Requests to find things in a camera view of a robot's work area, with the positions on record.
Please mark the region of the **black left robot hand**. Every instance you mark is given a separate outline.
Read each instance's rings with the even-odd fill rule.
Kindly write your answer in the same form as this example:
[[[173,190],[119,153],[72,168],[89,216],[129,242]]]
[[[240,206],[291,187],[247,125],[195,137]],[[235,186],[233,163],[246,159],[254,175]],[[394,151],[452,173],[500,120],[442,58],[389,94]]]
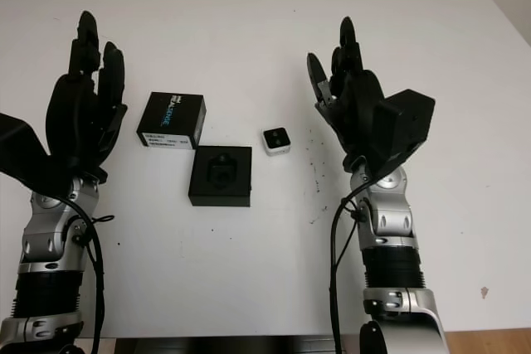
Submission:
[[[71,43],[68,72],[56,82],[46,112],[51,158],[99,184],[128,109],[123,103],[124,55],[111,41],[100,50],[95,17],[83,11]]]

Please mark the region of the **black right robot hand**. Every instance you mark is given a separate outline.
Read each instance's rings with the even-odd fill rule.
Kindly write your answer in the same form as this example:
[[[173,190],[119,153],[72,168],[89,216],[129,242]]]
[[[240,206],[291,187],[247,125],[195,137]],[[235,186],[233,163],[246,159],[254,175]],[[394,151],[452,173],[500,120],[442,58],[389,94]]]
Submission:
[[[343,169],[353,172],[368,157],[373,107],[383,99],[383,93],[375,74],[363,67],[350,17],[345,17],[340,24],[331,76],[325,74],[319,58],[312,52],[306,56],[306,65],[316,98],[314,107],[345,151]]]

